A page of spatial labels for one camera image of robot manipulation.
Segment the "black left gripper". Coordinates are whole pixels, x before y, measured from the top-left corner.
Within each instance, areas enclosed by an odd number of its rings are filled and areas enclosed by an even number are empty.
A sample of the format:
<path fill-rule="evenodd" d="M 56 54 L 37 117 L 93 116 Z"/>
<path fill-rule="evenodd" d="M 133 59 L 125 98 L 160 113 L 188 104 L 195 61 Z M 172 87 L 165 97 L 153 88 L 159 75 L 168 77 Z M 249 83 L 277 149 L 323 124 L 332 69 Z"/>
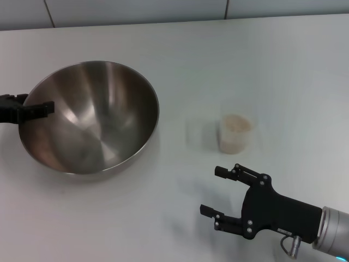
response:
<path fill-rule="evenodd" d="M 45 118 L 55 112 L 55 103 L 53 101 L 37 105 L 23 106 L 28 94 L 0 96 L 0 123 L 25 123 L 27 121 Z"/>

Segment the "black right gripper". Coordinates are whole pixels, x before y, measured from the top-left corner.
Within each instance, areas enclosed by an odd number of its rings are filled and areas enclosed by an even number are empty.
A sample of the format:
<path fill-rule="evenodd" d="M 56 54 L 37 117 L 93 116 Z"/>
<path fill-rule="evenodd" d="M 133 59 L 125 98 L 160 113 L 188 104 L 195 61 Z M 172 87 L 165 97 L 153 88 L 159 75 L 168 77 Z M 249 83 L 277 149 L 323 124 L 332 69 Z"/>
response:
<path fill-rule="evenodd" d="M 265 180 L 261 174 L 240 164 L 235 164 L 231 170 L 216 166 L 214 175 L 250 186 L 242 204 L 242 219 L 226 216 L 206 205 L 200 206 L 201 215 L 214 218 L 214 230 L 242 235 L 248 240 L 261 230 L 271 230 L 300 236 L 306 243 L 315 241 L 321 208 L 278 194 L 272 187 L 271 177 Z"/>

